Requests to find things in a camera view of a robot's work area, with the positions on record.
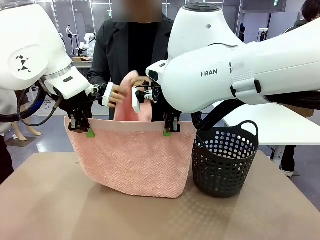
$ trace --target black basket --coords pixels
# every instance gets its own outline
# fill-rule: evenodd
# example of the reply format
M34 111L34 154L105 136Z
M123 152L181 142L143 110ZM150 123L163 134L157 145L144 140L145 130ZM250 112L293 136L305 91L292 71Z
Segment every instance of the black basket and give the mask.
M242 129L248 123L255 126L256 135ZM258 146L258 126L253 121L198 131L192 151L194 184L213 197L237 195L244 186Z

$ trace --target black blazer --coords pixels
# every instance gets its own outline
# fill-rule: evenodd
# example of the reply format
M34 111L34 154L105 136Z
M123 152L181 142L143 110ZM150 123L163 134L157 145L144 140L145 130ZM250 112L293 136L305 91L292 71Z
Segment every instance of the black blazer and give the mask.
M152 64L168 59L168 44L174 21L162 14L153 47ZM93 63L88 72L93 85L102 85L110 80L120 85L129 73L129 24L107 20L96 35ZM110 109L109 119L114 119L115 110Z

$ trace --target jacket lapel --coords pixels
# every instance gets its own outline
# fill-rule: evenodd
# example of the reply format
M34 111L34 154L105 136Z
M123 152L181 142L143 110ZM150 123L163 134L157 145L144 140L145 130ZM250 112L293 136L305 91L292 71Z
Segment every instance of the jacket lapel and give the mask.
M172 24L169 19L162 14L162 22L159 23L158 31L155 35L152 64L168 59L168 44Z
M129 72L129 24L118 22L115 27L118 29L114 37L116 58L118 59L121 76L124 78Z

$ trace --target black pants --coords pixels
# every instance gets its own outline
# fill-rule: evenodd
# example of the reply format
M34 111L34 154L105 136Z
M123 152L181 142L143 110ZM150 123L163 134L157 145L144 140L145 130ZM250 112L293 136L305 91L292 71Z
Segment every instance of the black pants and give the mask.
M0 185L14 172L11 155L8 152L5 138L0 136Z
M294 159L295 148L296 148L295 145L285 146L285 150L284 150L282 161L281 161L282 170L287 172L295 171L295 166L296 166L295 159ZM273 152L271 155L271 159L274 159L274 157L275 157L275 153Z

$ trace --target pink towel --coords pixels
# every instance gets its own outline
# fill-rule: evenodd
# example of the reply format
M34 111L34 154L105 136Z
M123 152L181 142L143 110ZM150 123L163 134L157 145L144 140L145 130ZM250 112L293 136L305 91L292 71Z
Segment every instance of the pink towel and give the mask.
M180 122L181 132L163 136L164 122L89 119L94 138L65 127L87 176L133 196L177 198L186 186L196 129Z
M132 87L131 80L134 77L138 77L136 71L128 73L121 82L121 87L123 87L128 95L124 99L122 104L117 104L114 113L115 121L123 122L151 122L152 120L152 106L150 100L146 100L141 104L141 112L136 113L132 107Z

